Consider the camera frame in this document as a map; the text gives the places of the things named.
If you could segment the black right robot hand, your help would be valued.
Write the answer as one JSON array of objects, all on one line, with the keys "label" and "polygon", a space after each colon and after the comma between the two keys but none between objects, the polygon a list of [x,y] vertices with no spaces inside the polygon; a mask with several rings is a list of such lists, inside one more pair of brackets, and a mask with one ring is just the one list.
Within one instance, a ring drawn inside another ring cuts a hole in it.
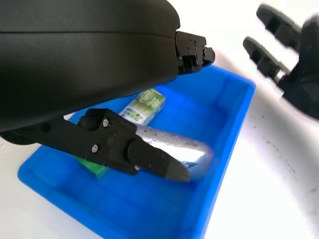
[{"label": "black right robot hand", "polygon": [[283,91],[283,98],[300,112],[319,118],[319,17],[313,15],[302,26],[275,8],[261,4],[256,12],[265,29],[284,47],[294,50],[299,60],[292,70],[251,37],[243,47],[257,70]]}]

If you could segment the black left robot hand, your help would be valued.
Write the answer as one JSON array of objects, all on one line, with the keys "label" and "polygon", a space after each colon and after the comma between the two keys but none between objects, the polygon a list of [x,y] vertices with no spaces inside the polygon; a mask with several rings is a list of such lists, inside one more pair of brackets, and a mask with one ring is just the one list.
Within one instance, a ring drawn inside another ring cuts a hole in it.
[{"label": "black left robot hand", "polygon": [[1,1],[1,138],[189,182],[188,170],[133,123],[96,108],[211,65],[205,37],[179,28],[165,0]]}]

